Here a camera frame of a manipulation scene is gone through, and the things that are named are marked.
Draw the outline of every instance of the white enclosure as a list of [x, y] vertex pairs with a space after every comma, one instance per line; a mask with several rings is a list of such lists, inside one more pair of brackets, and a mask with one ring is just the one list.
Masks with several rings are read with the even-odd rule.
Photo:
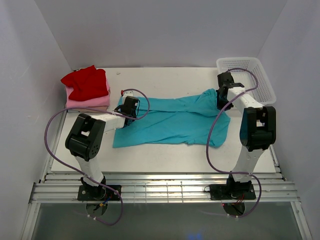
[[279, 165], [320, 239], [319, 25], [318, 0], [0, 0], [0, 238], [21, 237], [49, 159], [44, 129], [66, 101], [66, 74], [91, 65], [214, 68], [218, 58], [257, 57], [277, 97]]

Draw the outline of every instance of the red small object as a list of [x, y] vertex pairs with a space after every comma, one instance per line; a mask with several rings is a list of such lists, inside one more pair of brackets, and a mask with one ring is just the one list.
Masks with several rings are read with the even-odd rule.
[[73, 88], [69, 99], [86, 101], [109, 95], [106, 85], [106, 72], [96, 69], [94, 65], [74, 71], [61, 79], [68, 88]]

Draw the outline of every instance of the stack of folded clothes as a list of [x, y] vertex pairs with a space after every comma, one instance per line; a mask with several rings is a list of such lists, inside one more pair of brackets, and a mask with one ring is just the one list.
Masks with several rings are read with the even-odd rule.
[[105, 111], [110, 105], [110, 86], [103, 69], [94, 65], [74, 71], [61, 79], [66, 90], [66, 104], [69, 113], [91, 112], [94, 110], [79, 109], [89, 107]]

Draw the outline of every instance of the white tabletop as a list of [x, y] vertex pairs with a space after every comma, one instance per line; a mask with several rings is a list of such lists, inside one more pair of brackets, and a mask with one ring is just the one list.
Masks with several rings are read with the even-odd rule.
[[[103, 68], [110, 84], [110, 107], [113, 110], [123, 89], [135, 88], [150, 98], [180, 98], [199, 95], [207, 89], [218, 88], [216, 68], [208, 67], [153, 67], [153, 68]], [[218, 148], [210, 147], [211, 162], [218, 169], [231, 171], [241, 150], [239, 130], [242, 117], [236, 109], [229, 110], [231, 117], [227, 138]], [[79, 168], [76, 159], [65, 147], [66, 138], [78, 114], [68, 113], [56, 150], [56, 156]], [[115, 131], [104, 134], [97, 155], [102, 172], [118, 173], [210, 173], [215, 172], [206, 159], [204, 145], [142, 144], [113, 148]], [[57, 161], [51, 171], [72, 172]], [[255, 173], [275, 173], [269, 150], [260, 157]]]

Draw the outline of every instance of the white plastic basket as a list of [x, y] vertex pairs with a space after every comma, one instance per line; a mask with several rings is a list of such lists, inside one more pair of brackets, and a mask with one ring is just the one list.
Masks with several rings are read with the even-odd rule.
[[[243, 68], [251, 71], [258, 79], [259, 85], [256, 90], [250, 91], [249, 94], [263, 105], [270, 105], [276, 102], [275, 92], [259, 59], [255, 57], [225, 57], [219, 58], [216, 61], [216, 66], [219, 74], [232, 68]], [[231, 71], [231, 74], [234, 82], [242, 83], [245, 89], [255, 86], [255, 79], [250, 73], [234, 70]]]

